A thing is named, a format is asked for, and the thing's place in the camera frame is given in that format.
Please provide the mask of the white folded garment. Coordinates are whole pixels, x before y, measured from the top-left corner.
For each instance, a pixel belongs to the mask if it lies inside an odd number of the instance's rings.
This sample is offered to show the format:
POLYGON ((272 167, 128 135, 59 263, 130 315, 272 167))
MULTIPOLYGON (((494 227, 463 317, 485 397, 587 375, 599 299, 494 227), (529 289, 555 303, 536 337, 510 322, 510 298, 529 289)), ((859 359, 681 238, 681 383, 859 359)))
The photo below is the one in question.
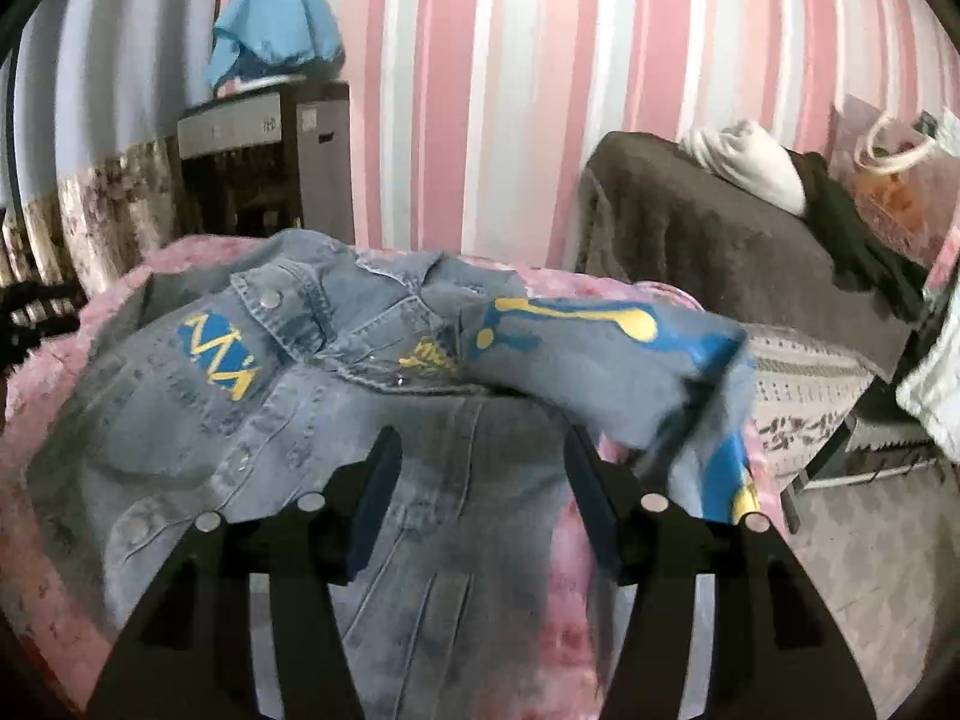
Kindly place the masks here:
POLYGON ((804 185, 791 154, 758 122, 742 119, 726 128, 690 128, 679 146, 711 176, 791 216, 805 215, 804 185))

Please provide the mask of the patterned sofa cover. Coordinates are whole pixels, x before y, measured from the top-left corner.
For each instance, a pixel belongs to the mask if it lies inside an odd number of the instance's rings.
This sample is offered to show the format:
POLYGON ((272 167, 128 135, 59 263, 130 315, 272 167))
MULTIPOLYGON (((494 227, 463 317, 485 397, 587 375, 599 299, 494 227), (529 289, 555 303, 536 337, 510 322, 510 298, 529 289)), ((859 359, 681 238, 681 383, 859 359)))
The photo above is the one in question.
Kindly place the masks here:
POLYGON ((778 491, 807 472, 869 388, 895 379, 911 330, 893 317, 750 323, 757 369, 752 421, 778 491))

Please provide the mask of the white quilted blanket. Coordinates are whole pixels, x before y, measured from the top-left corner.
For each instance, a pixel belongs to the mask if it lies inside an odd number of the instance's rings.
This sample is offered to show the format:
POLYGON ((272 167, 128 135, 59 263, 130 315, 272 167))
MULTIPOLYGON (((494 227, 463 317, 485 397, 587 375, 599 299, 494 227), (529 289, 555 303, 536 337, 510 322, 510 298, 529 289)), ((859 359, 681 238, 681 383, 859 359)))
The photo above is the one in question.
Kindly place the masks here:
POLYGON ((942 455, 958 463, 958 117, 918 121, 923 158, 907 172, 921 213, 921 254, 928 276, 919 361, 896 389, 896 401, 923 424, 942 455))

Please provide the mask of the pink floral gift bag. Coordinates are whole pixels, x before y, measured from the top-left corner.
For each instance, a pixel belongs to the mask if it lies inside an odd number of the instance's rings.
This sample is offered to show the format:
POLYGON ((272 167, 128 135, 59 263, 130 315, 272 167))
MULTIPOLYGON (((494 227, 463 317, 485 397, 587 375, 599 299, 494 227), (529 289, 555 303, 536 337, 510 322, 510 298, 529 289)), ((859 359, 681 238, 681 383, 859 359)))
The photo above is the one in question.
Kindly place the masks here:
POLYGON ((940 288, 958 262, 958 158, 931 135, 846 96, 835 112, 830 176, 872 234, 940 288))

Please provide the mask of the blue cloth cover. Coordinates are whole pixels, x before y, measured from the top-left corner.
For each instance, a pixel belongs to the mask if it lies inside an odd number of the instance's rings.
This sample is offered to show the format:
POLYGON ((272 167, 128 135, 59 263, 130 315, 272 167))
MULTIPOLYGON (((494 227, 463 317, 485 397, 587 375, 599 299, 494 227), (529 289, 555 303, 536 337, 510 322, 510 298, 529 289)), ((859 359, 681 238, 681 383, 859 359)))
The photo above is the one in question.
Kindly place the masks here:
POLYGON ((213 91, 295 73, 335 78, 345 64, 327 0, 229 0, 212 36, 205 81, 213 91))

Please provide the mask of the brown blanket covered furniture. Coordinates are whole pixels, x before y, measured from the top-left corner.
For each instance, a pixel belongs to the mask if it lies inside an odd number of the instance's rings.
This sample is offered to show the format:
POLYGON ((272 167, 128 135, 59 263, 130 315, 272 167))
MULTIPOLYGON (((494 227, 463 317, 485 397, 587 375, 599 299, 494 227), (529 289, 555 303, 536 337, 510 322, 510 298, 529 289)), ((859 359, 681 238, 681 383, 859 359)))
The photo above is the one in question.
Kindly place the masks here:
POLYGON ((875 289, 846 288, 804 221, 711 176, 675 143, 607 133, 579 193, 579 271, 672 284, 713 314, 794 330, 895 376, 911 325, 875 289))

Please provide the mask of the floral blue curtain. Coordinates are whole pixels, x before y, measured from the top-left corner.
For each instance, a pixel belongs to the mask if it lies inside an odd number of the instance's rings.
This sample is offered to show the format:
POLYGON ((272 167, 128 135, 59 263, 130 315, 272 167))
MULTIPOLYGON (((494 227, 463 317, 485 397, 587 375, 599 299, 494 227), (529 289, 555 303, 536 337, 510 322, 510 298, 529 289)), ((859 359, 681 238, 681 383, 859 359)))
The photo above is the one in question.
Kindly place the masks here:
POLYGON ((2 62, 2 271, 102 293, 182 231, 217 0, 39 0, 2 62))

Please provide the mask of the black garment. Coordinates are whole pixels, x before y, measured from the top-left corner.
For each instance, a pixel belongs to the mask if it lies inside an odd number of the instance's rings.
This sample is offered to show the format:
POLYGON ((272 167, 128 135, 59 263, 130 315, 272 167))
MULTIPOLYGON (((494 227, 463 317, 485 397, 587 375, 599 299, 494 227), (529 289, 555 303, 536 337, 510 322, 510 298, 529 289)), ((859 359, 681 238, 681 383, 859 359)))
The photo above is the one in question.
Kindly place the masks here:
POLYGON ((822 154, 789 151, 804 188, 804 220, 833 261, 835 283, 848 293, 877 293, 903 322, 924 312, 926 271, 884 244, 861 220, 853 197, 828 174, 822 154))

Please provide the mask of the silver black water dispenser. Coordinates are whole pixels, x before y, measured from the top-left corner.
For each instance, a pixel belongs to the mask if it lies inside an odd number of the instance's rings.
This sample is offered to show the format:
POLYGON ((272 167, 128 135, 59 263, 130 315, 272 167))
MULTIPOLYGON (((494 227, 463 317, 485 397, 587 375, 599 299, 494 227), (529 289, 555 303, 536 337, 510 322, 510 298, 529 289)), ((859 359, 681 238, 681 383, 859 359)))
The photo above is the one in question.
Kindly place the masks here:
POLYGON ((205 234, 301 227, 355 240, 347 83, 293 78, 229 94, 186 110, 176 138, 205 234))

